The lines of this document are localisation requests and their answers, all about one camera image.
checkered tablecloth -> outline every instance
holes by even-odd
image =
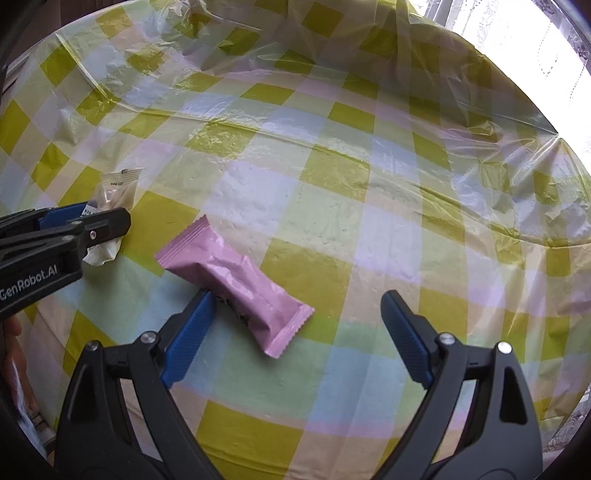
[[[43,41],[2,112],[0,213],[144,168],[118,258],[21,315],[50,423],[85,342],[186,305],[196,287],[154,253],[203,213],[316,309],[276,361],[220,306],[173,388],[228,480],[370,478],[423,395],[380,320],[391,288],[437,330],[511,342],[544,438],[589,384],[591,179],[500,70],[404,0],[127,2]]]

silver bolt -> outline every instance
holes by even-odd
[[[142,343],[154,343],[156,340],[156,332],[144,332],[139,339]]]
[[[453,345],[456,343],[456,338],[451,333],[443,332],[439,334],[439,341],[443,345]]]
[[[98,340],[91,340],[88,342],[84,348],[86,348],[89,352],[94,352],[99,347]]]
[[[507,343],[507,342],[499,342],[496,347],[499,349],[499,351],[501,353],[505,353],[505,354],[511,353],[511,351],[513,350],[513,347],[511,346],[511,344]]]

blue gripper pad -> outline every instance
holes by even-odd
[[[411,320],[388,293],[382,297],[381,311],[384,325],[410,377],[428,389],[434,380],[430,356]]]
[[[216,317],[216,297],[208,291],[164,354],[160,375],[167,388],[182,380]]]
[[[68,220],[78,218],[85,206],[86,202],[81,202],[49,210],[45,217],[39,220],[39,230],[65,225]]]

human hand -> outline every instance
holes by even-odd
[[[6,345],[6,357],[2,365],[0,365],[0,372],[4,381],[10,388],[12,393],[12,400],[17,403],[17,379],[14,377],[14,369],[12,364],[17,368],[18,378],[21,381],[22,393],[25,404],[31,411],[37,411],[37,403],[35,402],[35,395],[33,388],[29,383],[27,377],[27,359],[22,351],[17,337],[22,333],[22,327],[18,319],[14,316],[2,323],[4,327],[4,343]]]

pink wrapped candy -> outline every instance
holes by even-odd
[[[263,351],[279,358],[314,309],[240,255],[214,232],[207,217],[189,225],[155,256],[161,267],[229,300],[246,317]]]

